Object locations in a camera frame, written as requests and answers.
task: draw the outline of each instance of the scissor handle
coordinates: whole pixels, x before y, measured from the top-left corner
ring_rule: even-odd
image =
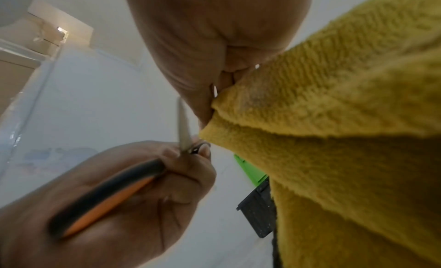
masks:
[[[201,143],[190,150],[197,154]],[[128,167],[57,213],[48,224],[49,234],[65,238],[96,222],[165,171],[157,159]]]

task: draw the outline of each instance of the scissors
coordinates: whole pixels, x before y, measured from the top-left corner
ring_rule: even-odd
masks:
[[[177,105],[180,152],[197,154],[205,143],[193,145],[182,99],[178,99]],[[85,229],[164,172],[164,163],[157,159],[116,173],[52,217],[48,224],[49,235],[62,239]]]

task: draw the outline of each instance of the fleece fabric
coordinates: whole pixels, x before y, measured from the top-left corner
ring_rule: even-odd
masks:
[[[222,92],[285,268],[441,267],[441,0],[369,0]]]

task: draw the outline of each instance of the metal blade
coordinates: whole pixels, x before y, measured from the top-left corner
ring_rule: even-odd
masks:
[[[192,147],[193,141],[190,135],[187,114],[185,113],[182,98],[178,98],[178,136],[181,153],[187,152]]]

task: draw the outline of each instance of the hand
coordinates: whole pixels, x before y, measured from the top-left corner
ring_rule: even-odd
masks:
[[[127,0],[156,64],[202,121],[218,92],[281,53],[311,0]]]
[[[159,256],[184,233],[215,181],[209,146],[179,156],[170,143],[112,148],[0,210],[2,268],[131,268]],[[49,219],[128,166],[160,158],[167,172],[71,238],[55,241]]]

